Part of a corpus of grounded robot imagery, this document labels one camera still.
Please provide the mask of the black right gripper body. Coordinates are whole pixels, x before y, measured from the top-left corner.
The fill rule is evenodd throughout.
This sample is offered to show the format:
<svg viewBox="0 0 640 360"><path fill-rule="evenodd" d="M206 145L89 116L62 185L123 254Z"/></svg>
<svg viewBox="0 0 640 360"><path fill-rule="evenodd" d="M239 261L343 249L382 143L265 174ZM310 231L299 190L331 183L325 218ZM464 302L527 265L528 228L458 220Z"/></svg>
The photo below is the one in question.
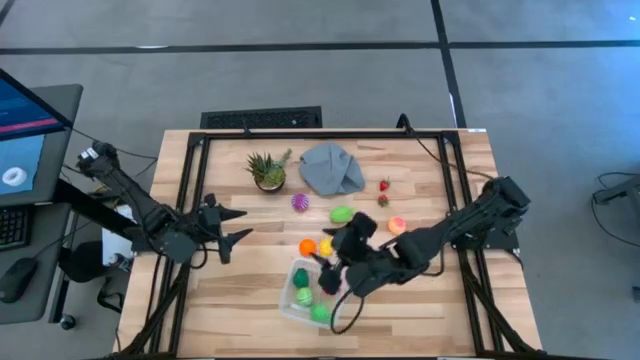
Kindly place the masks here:
<svg viewBox="0 0 640 360"><path fill-rule="evenodd" d="M351 266L368 266L375 261L376 251L368 240L377 230L377 223L363 212L356 212L348 226L350 231L344 237L333 237L331 244L338 260L334 269L341 271Z"/></svg>

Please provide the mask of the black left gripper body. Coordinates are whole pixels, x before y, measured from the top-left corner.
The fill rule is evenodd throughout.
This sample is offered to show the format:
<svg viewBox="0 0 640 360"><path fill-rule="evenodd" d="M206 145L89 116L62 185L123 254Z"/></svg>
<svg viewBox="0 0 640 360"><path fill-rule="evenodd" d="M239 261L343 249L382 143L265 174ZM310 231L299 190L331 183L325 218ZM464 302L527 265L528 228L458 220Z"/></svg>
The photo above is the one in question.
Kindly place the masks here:
<svg viewBox="0 0 640 360"><path fill-rule="evenodd" d="M200 236L199 243L205 246L208 243L217 243L218 250L222 250L225 245L220 242L221 215L216 197L213 193L204 196L203 203L196 211L197 227Z"/></svg>

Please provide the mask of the green oval toy fruit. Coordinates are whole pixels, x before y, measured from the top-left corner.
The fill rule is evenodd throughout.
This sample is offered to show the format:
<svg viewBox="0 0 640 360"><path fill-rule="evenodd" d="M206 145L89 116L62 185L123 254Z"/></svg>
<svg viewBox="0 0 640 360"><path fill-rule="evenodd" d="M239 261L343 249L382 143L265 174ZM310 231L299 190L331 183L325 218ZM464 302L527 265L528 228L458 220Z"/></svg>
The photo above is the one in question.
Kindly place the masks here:
<svg viewBox="0 0 640 360"><path fill-rule="evenodd" d="M330 211L329 218L335 224L348 223L356 212L356 209L349 206L337 206Z"/></svg>

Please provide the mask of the clear plastic tupperware container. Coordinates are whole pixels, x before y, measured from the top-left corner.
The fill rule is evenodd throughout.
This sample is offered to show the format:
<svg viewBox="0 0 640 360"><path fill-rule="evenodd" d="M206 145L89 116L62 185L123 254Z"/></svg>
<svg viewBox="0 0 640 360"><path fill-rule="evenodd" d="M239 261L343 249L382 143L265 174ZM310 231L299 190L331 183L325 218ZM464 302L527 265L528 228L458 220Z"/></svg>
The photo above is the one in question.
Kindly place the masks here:
<svg viewBox="0 0 640 360"><path fill-rule="evenodd" d="M292 262L289 274L287 275L281 291L279 310L284 317L300 321L306 325L329 329L330 322L328 324L321 324L311 320L310 308L313 304L310 307L303 307L296 303L297 288L292 283L292 277L298 268L304 268L309 273L310 282L308 287L313 291L313 304L322 303L327 305L331 311L331 315L336 308L339 298L347 290L346 283L342 282L340 290L336 295L329 295L325 293L318 284L318 279L321 274L320 265L309 259L297 258Z"/></svg>

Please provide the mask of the grey cloth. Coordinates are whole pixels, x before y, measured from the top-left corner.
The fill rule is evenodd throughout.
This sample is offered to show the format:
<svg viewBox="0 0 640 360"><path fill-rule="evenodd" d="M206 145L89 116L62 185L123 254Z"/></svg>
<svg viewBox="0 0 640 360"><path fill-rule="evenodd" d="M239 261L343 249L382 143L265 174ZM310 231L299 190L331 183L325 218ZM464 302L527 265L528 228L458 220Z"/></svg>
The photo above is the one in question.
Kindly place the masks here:
<svg viewBox="0 0 640 360"><path fill-rule="evenodd" d="M360 192L366 182L356 158L333 142L312 147L300 156L299 173L319 196Z"/></svg>

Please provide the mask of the small potted succulent plant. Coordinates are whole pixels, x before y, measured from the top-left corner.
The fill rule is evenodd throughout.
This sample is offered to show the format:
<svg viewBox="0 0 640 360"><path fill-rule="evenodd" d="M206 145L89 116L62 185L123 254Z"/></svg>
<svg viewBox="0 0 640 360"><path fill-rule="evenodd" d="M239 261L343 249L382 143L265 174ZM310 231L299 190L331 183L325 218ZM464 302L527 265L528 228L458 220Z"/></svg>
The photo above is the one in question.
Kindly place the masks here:
<svg viewBox="0 0 640 360"><path fill-rule="evenodd" d="M291 155L291 149L287 149L277 160L269 153L252 153L247 157L246 170L251 174L254 183L260 190L266 193L277 193L285 184L285 167Z"/></svg>

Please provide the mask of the white paper sheet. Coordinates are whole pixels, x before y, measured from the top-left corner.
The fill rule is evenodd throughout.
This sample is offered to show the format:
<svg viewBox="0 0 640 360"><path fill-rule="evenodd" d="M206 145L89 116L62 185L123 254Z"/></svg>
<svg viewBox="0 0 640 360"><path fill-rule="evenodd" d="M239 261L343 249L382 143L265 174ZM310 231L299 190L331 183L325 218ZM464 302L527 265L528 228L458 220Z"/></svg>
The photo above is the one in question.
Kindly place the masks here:
<svg viewBox="0 0 640 360"><path fill-rule="evenodd" d="M135 256L132 242L106 228L102 234L102 263L105 266L120 266L129 263Z"/></svg>

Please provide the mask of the black floor vent grille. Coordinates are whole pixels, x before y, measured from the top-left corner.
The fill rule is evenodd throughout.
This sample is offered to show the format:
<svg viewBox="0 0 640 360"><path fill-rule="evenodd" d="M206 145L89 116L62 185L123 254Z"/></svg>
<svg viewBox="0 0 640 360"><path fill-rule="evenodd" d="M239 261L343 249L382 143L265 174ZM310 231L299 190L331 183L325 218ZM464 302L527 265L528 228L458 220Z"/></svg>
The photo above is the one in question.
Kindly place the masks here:
<svg viewBox="0 0 640 360"><path fill-rule="evenodd" d="M202 112L201 129L322 128L320 106Z"/></svg>

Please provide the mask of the black diagonal support bar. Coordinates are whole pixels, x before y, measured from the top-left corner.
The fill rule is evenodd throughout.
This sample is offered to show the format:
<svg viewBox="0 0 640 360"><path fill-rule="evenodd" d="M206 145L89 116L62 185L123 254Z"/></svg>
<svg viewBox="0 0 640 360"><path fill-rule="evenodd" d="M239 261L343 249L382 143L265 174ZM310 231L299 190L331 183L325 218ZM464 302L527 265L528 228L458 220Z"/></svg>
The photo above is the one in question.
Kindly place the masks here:
<svg viewBox="0 0 640 360"><path fill-rule="evenodd" d="M129 218L91 198L64 180L58 180L52 196L54 203L68 203L72 209L103 228L128 238L125 230L136 224Z"/></svg>

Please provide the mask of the black rounded bag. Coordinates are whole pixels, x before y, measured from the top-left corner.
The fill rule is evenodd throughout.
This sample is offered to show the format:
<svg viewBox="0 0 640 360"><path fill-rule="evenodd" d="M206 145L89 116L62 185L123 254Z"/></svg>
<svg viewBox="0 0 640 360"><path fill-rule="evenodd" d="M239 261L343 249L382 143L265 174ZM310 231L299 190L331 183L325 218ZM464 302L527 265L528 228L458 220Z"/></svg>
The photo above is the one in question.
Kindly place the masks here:
<svg viewBox="0 0 640 360"><path fill-rule="evenodd" d="M102 263L102 243L86 242L74 250L62 248L59 254L59 268L74 282L86 283L106 274Z"/></svg>

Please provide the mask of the grey desk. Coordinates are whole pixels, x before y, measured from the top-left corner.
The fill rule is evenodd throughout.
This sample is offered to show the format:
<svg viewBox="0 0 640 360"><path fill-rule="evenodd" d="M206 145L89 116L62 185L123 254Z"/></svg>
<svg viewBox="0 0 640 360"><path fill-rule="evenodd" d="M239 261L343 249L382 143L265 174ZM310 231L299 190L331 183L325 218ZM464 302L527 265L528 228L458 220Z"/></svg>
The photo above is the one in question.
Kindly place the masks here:
<svg viewBox="0 0 640 360"><path fill-rule="evenodd" d="M17 205L35 206L30 244L0 251L0 276L21 258L34 256L38 262L34 276L20 299L10 304L0 302L0 326L37 321L44 315L71 212L70 204L54 199L70 137L69 130L45 135L33 189L0 195L0 209Z"/></svg>

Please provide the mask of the black keyboard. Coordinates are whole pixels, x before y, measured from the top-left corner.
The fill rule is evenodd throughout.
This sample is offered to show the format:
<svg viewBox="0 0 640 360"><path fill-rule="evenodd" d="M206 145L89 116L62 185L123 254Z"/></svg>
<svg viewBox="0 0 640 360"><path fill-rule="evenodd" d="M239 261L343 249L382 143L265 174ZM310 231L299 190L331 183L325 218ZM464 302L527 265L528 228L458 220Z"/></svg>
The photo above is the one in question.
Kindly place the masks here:
<svg viewBox="0 0 640 360"><path fill-rule="evenodd" d="M0 252L29 245L33 212L31 205L0 208Z"/></svg>

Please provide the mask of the black computer mouse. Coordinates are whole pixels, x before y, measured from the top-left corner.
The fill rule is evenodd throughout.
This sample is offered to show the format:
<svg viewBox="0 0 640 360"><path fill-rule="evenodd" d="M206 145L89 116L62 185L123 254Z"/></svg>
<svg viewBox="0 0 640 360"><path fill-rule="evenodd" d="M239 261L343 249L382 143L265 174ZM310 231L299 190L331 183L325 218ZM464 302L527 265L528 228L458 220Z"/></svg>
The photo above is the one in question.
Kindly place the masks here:
<svg viewBox="0 0 640 360"><path fill-rule="evenodd" d="M0 302L5 304L17 302L26 291L38 268L35 258L18 259L5 274L0 277Z"/></svg>

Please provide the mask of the computer monitor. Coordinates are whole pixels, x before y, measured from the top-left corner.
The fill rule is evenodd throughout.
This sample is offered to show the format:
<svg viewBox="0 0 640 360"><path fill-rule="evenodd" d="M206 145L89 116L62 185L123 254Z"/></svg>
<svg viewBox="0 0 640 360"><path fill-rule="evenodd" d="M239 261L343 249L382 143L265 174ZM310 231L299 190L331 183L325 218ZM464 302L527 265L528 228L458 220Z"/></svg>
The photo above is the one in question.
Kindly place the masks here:
<svg viewBox="0 0 640 360"><path fill-rule="evenodd" d="M32 191L45 136L71 121L0 69L0 196Z"/></svg>

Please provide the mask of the black floor stand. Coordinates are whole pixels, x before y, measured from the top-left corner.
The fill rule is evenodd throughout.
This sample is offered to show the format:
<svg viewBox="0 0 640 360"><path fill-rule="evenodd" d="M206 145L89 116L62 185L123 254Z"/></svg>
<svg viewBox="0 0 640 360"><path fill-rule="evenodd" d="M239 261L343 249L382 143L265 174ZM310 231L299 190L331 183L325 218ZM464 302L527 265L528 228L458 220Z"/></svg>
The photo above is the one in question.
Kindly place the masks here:
<svg viewBox="0 0 640 360"><path fill-rule="evenodd" d="M622 172L612 172L612 175L622 174ZM623 175L629 176L629 179L592 195L597 204L608 204L614 199L624 197L640 204L640 173L624 173Z"/></svg>

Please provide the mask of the black aluminium table frame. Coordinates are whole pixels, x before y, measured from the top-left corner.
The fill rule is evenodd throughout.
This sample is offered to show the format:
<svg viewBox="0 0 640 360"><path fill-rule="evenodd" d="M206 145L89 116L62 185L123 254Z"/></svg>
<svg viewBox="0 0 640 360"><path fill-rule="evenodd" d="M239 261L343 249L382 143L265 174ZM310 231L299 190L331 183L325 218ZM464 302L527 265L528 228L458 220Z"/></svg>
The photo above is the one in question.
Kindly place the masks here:
<svg viewBox="0 0 640 360"><path fill-rule="evenodd" d="M298 213L291 198L306 191L298 157L332 141L353 155L366 186L359 193L312 196ZM292 150L284 187L260 191L246 170L251 153L280 155ZM179 358L227 357L423 357L465 356L491 348L493 329L481 305L467 299L459 265L463 255L445 252L442 275L388 286L364 304L351 300L344 315L357 314L351 330L330 331L284 317L280 295L304 238L319 239L337 206L350 206L375 219L374 244L390 234L390 217L410 227L429 226L479 194L496 171L488 136L474 130L423 130L412 137L400 129L169 130L155 168L151 193L157 200L190 210L213 193L223 205L246 211L228 221L227 232L253 228L232 252L229 264L216 255L198 257L185 290L177 297L147 346ZM381 192L379 182L389 179ZM387 207L377 199L386 195Z"/></svg>

